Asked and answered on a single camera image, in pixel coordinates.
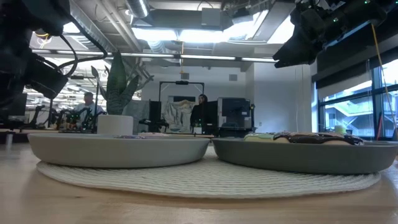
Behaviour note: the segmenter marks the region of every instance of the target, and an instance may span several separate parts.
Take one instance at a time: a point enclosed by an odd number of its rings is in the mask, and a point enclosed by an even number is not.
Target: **person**
[[[208,111],[206,108],[208,107],[208,99],[207,96],[204,94],[199,95],[198,97],[199,105],[195,105],[192,109],[191,113],[191,126],[195,124],[201,124],[202,121],[204,123],[209,122]]]
[[[80,103],[77,106],[75,106],[75,108],[73,109],[74,111],[81,111],[83,108],[90,108],[91,109],[91,114],[94,116],[95,113],[95,103],[93,101],[94,96],[92,92],[86,92],[85,93],[85,102],[84,103]],[[99,112],[104,111],[104,109],[102,109],[101,106],[97,105],[97,114]],[[87,115],[87,111],[82,112],[82,114],[80,114],[80,120],[84,120],[84,118]]]

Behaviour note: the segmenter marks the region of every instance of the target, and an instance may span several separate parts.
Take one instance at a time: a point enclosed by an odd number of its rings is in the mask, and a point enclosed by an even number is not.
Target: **gray bowl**
[[[99,168],[185,164],[201,159],[210,141],[186,137],[116,139],[98,134],[30,134],[28,138],[33,153],[42,161]]]
[[[398,145],[365,146],[249,142],[213,139],[222,161],[237,165],[311,174],[368,174],[391,166]]]

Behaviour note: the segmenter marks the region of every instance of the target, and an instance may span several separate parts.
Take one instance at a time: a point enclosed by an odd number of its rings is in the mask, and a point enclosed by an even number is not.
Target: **wooden table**
[[[398,163],[357,192],[264,200],[135,194],[63,184],[28,144],[0,146],[0,223],[398,223]]]

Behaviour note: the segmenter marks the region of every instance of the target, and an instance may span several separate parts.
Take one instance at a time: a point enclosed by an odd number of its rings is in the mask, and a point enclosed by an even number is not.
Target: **potted plant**
[[[106,90],[101,85],[99,86],[100,92],[106,100],[108,115],[98,116],[98,134],[132,135],[133,117],[123,116],[123,109],[137,90],[141,89],[149,80],[153,80],[153,76],[150,76],[143,84],[139,85],[139,75],[132,78],[137,67],[138,64],[132,69],[130,77],[127,77],[120,52],[114,54],[111,70],[106,68],[108,73]],[[97,69],[91,66],[91,72],[100,83]]]

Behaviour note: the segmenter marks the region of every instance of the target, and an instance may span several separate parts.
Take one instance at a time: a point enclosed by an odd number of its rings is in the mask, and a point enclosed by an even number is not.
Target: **woven placemat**
[[[198,162],[146,169],[90,169],[39,162],[37,169],[61,182],[99,189],[199,198],[274,198],[360,190],[380,174],[313,175],[254,169],[217,159],[212,147]]]

